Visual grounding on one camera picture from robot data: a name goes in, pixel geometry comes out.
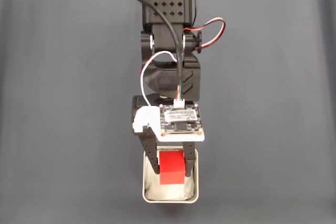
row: red cube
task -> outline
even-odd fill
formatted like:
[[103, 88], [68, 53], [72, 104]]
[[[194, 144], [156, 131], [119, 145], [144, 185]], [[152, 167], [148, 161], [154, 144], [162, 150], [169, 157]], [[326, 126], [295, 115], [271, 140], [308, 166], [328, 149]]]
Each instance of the red cube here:
[[160, 151], [160, 185], [184, 184], [183, 151]]

